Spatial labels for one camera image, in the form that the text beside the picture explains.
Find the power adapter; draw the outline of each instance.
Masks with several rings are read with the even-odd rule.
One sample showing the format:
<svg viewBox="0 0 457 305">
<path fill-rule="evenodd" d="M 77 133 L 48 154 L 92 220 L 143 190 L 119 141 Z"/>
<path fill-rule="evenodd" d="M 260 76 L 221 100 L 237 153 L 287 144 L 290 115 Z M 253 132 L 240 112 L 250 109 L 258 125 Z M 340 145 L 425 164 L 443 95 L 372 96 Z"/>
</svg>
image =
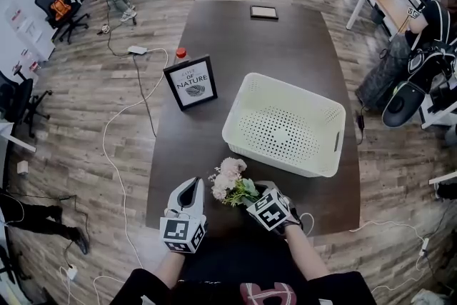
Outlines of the power adapter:
<svg viewBox="0 0 457 305">
<path fill-rule="evenodd" d="M 70 267 L 66 271 L 66 276 L 68 277 L 68 279 L 70 281 L 73 281 L 77 274 L 78 274 L 78 269 L 76 268 L 76 266 L 70 265 Z"/>
<path fill-rule="evenodd" d="M 360 132 L 363 132 L 363 130 L 365 129 L 365 121 L 363 120 L 363 114 L 358 114 L 356 121 L 357 126 L 360 129 Z"/>
</svg>

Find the framed sign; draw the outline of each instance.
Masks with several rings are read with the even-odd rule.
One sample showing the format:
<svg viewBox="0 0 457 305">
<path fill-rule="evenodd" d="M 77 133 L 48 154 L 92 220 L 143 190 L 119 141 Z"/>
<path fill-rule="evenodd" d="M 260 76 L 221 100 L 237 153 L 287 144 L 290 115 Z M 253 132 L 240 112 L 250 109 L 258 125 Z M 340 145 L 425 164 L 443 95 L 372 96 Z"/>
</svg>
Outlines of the framed sign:
<svg viewBox="0 0 457 305">
<path fill-rule="evenodd" d="M 182 111 L 217 98 L 208 55 L 170 66 L 164 69 L 164 74 Z"/>
</svg>

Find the white cable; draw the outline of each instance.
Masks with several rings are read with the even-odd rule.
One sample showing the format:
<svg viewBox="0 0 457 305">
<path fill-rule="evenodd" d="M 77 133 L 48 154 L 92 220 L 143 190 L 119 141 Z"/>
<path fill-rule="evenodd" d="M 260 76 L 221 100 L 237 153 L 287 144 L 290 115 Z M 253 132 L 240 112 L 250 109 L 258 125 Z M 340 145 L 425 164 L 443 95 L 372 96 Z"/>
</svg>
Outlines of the white cable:
<svg viewBox="0 0 457 305">
<path fill-rule="evenodd" d="M 313 221 L 313 223 L 311 224 L 311 229 L 309 229 L 308 233 L 306 236 L 308 236 L 312 231 L 313 231 L 313 227 L 314 227 L 314 218 L 313 218 L 313 215 L 311 215 L 309 212 L 303 212 L 302 215 L 300 215 L 300 221 L 301 221 L 301 218 L 305 215 L 308 215 L 309 217 L 311 217 L 311 220 Z"/>
<path fill-rule="evenodd" d="M 356 231 L 362 230 L 365 226 L 367 226 L 369 224 L 375 224 L 375 225 L 393 224 L 393 225 L 396 225 L 396 226 L 407 226 L 408 228 L 412 228 L 414 230 L 414 233 L 422 241 L 422 243 L 424 243 L 424 241 L 425 241 L 425 239 L 418 234 L 417 229 L 414 226 L 411 226 L 411 225 L 408 225 L 408 224 L 399 224 L 399 223 L 396 223 L 394 221 L 385 221 L 385 222 L 367 221 L 364 225 L 362 225 L 358 229 L 349 230 L 349 231 L 351 233 L 355 233 Z M 416 261 L 416 270 L 417 271 L 422 271 L 422 273 L 421 273 L 421 275 L 419 276 L 418 279 L 415 279 L 415 278 L 411 277 L 411 278 L 407 279 L 406 281 L 404 281 L 401 285 L 398 285 L 397 287 L 394 287 L 393 289 L 391 289 L 389 286 L 386 286 L 386 285 L 377 286 L 371 291 L 371 293 L 373 293 L 377 289 L 388 289 L 389 291 L 395 291 L 395 290 L 399 289 L 400 287 L 402 287 L 404 284 L 407 284 L 409 281 L 418 282 L 422 278 L 424 270 L 425 270 L 425 268 L 424 269 L 419 269 L 419 267 L 418 267 L 418 263 L 419 263 L 420 259 L 421 259 L 421 255 L 419 255 L 419 257 L 417 258 L 417 261 Z"/>
<path fill-rule="evenodd" d="M 100 305 L 100 296 L 99 296 L 99 292 L 97 291 L 97 288 L 95 287 L 95 281 L 98 280 L 98 279 L 101 279 L 101 278 L 106 278 L 106 279 L 113 279 L 114 281 L 118 281 L 120 282 L 121 284 L 125 284 L 125 281 L 121 281 L 120 279 L 115 279 L 114 277 L 110 277 L 110 276 L 98 276 L 94 279 L 94 290 L 95 290 L 95 293 L 97 294 L 97 304 Z"/>
<path fill-rule="evenodd" d="M 64 279 L 62 278 L 62 269 L 65 271 L 65 276 L 66 276 L 66 278 L 68 279 L 68 282 L 67 282 L 68 286 L 67 286 L 67 284 L 65 283 Z M 69 299 L 70 299 L 70 296 L 71 296 L 73 299 L 77 300 L 77 301 L 80 302 L 82 305 L 86 305 L 84 302 L 82 302 L 80 299 L 76 298 L 76 297 L 71 293 L 71 291 L 70 291 L 70 278 L 69 278 L 69 276 L 68 276 L 68 274 L 67 274 L 67 272 L 66 272 L 66 269 L 65 269 L 64 267 L 60 266 L 60 268 L 59 268 L 59 273 L 60 273 L 60 280 L 62 281 L 62 284 L 64 284 L 65 288 L 69 291 Z"/>
<path fill-rule="evenodd" d="M 166 66 L 168 65 L 169 63 L 169 53 L 166 52 L 165 49 L 152 49 L 152 50 L 148 50 L 148 52 L 152 52 L 152 51 L 164 51 L 165 54 L 166 54 L 166 63 L 165 63 L 165 66 L 164 66 L 164 69 L 166 68 Z M 119 172 L 119 170 L 117 169 L 117 166 L 113 163 L 113 161 L 109 158 L 108 156 L 108 153 L 106 152 L 106 149 L 105 149 L 105 138 L 106 138 L 106 130 L 108 129 L 108 126 L 109 124 L 114 121 L 114 119 L 116 119 L 120 114 L 122 114 L 124 111 L 126 111 L 127 109 L 130 109 L 132 107 L 135 107 L 135 106 L 138 106 L 139 104 L 145 102 L 146 103 L 146 100 L 154 93 L 154 91 L 156 90 L 157 86 L 159 86 L 160 82 L 162 81 L 162 79 L 164 78 L 164 73 L 162 73 L 159 81 L 157 82 L 156 86 L 152 89 L 152 92 L 148 94 L 148 96 L 138 102 L 136 102 L 135 104 L 132 104 L 130 106 L 127 106 L 127 107 L 124 107 L 122 110 L 120 110 L 120 112 L 118 112 L 112 119 L 110 119 L 108 121 L 108 123 L 106 124 L 105 126 L 105 129 L 104 129 L 104 132 L 103 132 L 103 141 L 102 141 L 102 147 L 103 147 L 103 152 L 105 153 L 105 157 L 108 159 L 109 163 L 115 168 L 116 170 L 116 173 L 117 173 L 117 176 L 119 177 L 119 181 L 121 182 L 121 186 L 122 186 L 122 191 L 124 193 L 124 199 L 123 199 L 123 206 L 124 206 L 124 219 L 125 219 L 125 229 L 126 229 L 126 238 L 127 240 L 129 241 L 131 247 L 133 248 L 134 252 L 135 252 L 135 255 L 136 255 L 136 259 L 138 259 L 138 263 L 140 264 L 141 268 L 144 268 L 143 267 L 143 264 L 141 263 L 141 260 L 138 256 L 138 252 L 136 251 L 136 248 L 134 246 L 134 244 L 131 242 L 130 240 L 130 237 L 129 237 L 129 233 L 127 231 L 127 213 L 126 213 L 126 198 L 127 198 L 127 193 L 126 193 L 126 189 L 124 187 L 124 183 L 122 181 L 122 178 L 121 178 L 121 173 Z"/>
<path fill-rule="evenodd" d="M 394 221 L 385 221 L 385 222 L 375 222 L 375 221 L 367 221 L 363 226 L 359 227 L 358 229 L 354 229 L 354 230 L 349 230 L 351 233 L 355 233 L 356 231 L 359 231 L 359 230 L 362 230 L 365 226 L 369 225 L 369 224 L 375 224 L 375 225 L 385 225 L 385 224 L 393 224 L 393 225 L 397 225 L 397 226 L 407 226 L 408 228 L 412 228 L 414 230 L 414 232 L 416 233 L 416 236 L 422 241 L 424 242 L 424 238 L 422 236 L 420 236 L 418 233 L 417 233 L 417 229 L 414 227 L 414 226 L 411 226 L 411 225 L 408 225 L 408 224 L 399 224 L 399 223 L 396 223 Z"/>
<path fill-rule="evenodd" d="M 419 269 L 418 268 L 419 259 L 421 259 L 421 258 L 420 257 L 417 258 L 417 261 L 416 261 L 416 269 L 418 271 L 422 271 L 422 273 L 421 273 L 421 275 L 419 276 L 418 279 L 415 279 L 415 278 L 411 277 L 411 278 L 407 279 L 406 281 L 404 281 L 401 285 L 398 285 L 397 287 L 394 287 L 393 289 L 391 289 L 389 286 L 386 286 L 386 285 L 377 286 L 371 291 L 371 293 L 373 293 L 377 289 L 388 289 L 389 291 L 395 291 L 395 290 L 399 289 L 400 287 L 402 287 L 404 284 L 407 284 L 409 281 L 414 281 L 414 282 L 420 281 L 422 276 L 423 276 L 423 274 L 424 274 L 425 268 L 424 269 Z"/>
</svg>

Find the basket handle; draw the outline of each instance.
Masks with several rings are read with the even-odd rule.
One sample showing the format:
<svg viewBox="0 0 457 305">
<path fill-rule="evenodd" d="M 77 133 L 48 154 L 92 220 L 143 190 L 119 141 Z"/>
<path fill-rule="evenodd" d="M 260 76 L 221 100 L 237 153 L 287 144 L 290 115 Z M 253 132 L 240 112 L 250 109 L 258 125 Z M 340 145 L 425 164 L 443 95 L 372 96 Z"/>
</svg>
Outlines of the basket handle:
<svg viewBox="0 0 457 305">
<path fill-rule="evenodd" d="M 341 149 L 343 148 L 343 140 L 344 140 L 344 130 L 341 130 L 336 134 L 335 150 L 333 150 L 334 152 L 341 153 Z"/>
</svg>

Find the white plastic basket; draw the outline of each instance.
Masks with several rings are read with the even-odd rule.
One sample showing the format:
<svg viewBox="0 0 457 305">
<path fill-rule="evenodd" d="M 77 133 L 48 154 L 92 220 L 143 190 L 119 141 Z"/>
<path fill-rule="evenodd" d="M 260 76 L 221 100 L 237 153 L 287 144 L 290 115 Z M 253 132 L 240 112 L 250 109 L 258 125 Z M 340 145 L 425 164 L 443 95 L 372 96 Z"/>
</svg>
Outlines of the white plastic basket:
<svg viewBox="0 0 457 305">
<path fill-rule="evenodd" d="M 333 176 L 346 111 L 339 103 L 257 73 L 246 75 L 222 130 L 233 152 L 301 176 Z"/>
</svg>

